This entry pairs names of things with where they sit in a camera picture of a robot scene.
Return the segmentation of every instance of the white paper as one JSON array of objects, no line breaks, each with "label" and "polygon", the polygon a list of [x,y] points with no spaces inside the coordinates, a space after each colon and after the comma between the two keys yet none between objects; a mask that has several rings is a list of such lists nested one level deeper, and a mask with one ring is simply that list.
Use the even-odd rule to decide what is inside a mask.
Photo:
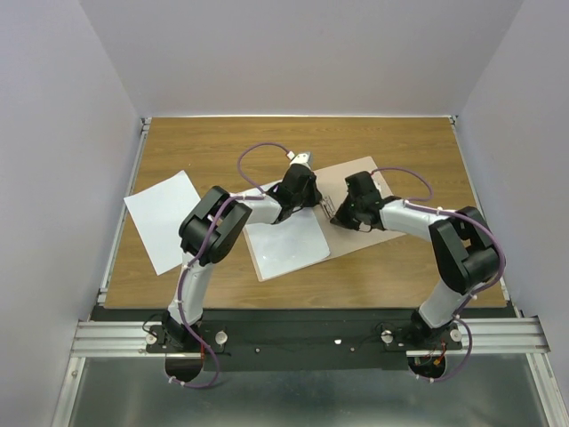
[{"label": "white paper", "polygon": [[[245,194],[258,192],[250,189]],[[277,225],[247,225],[245,232],[261,280],[308,267],[330,254],[312,208],[302,209]]]},{"label": "white paper", "polygon": [[159,276],[181,264],[181,222],[200,197],[184,171],[145,189],[124,202]]}]

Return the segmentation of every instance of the beige cardboard sheet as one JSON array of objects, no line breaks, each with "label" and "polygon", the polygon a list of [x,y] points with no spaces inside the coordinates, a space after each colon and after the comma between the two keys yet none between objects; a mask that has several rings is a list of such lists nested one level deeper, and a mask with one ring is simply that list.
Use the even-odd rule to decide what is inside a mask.
[{"label": "beige cardboard sheet", "polygon": [[[314,207],[314,213],[318,220],[318,225],[324,233],[326,243],[330,248],[330,255],[318,262],[324,262],[337,258],[339,256],[350,254],[368,246],[377,245],[392,238],[402,236],[402,233],[395,231],[373,230],[370,233],[357,232],[354,230],[346,230],[341,227],[332,225],[325,210],[332,210],[332,214],[340,206],[347,194],[346,182],[347,176],[361,171],[372,171],[377,166],[371,157],[363,157],[350,162],[325,167],[315,171],[317,175],[317,186],[322,193],[323,204]],[[380,173],[375,173],[373,179],[381,186],[381,195],[383,197],[391,196],[388,184]],[[248,238],[246,230],[244,230],[245,241],[252,255],[252,263],[257,273],[257,279],[263,281],[259,272],[259,266],[255,261],[255,255],[252,252],[251,242]]]}]

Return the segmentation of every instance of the wooden table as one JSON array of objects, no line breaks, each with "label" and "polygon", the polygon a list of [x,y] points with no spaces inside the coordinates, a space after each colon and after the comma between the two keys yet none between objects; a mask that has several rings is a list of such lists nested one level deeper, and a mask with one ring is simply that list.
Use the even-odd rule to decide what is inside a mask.
[{"label": "wooden table", "polygon": [[[203,196],[213,185],[237,192],[250,188],[236,159],[259,141],[314,153],[313,167],[372,156],[377,165],[401,165],[421,173],[435,189],[428,205],[474,205],[469,181],[446,118],[210,117],[154,118],[134,192],[184,169]],[[286,158],[276,148],[257,149],[244,168],[257,182],[280,179]],[[396,195],[425,194],[404,173],[384,173]],[[108,290],[107,308],[163,308],[171,301],[179,269],[154,272],[130,216],[126,218]],[[265,282],[255,276],[243,235],[212,276],[206,307],[357,308],[416,307],[437,282],[430,243],[404,236]],[[499,286],[473,305],[504,306]]]}]

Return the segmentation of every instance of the screw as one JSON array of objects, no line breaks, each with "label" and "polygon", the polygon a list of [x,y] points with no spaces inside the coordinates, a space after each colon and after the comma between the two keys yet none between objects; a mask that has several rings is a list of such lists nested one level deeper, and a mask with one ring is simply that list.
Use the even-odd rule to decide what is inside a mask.
[{"label": "screw", "polygon": [[453,340],[454,342],[461,342],[462,341],[461,331],[459,331],[458,329],[453,329],[451,331],[451,340]]},{"label": "screw", "polygon": [[386,344],[391,344],[393,342],[393,334],[389,330],[385,330],[381,333],[381,340]]},{"label": "screw", "polygon": [[147,334],[146,338],[144,340],[146,341],[146,344],[148,344],[148,345],[155,344],[156,341],[158,341],[158,339],[152,334]]},{"label": "screw", "polygon": [[225,333],[225,331],[219,331],[215,335],[215,342],[218,343],[219,345],[223,345],[227,341],[228,341],[228,335]]}]

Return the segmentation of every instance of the gray wall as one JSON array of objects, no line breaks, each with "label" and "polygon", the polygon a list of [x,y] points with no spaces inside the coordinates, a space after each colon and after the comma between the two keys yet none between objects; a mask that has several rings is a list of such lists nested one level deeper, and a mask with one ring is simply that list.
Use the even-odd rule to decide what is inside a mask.
[{"label": "gray wall", "polygon": [[447,115],[522,0],[80,0],[142,116]]},{"label": "gray wall", "polygon": [[525,0],[459,117],[459,137],[507,284],[538,314],[569,401],[569,3]]},{"label": "gray wall", "polygon": [[139,122],[76,0],[0,4],[0,425],[50,425]]}]

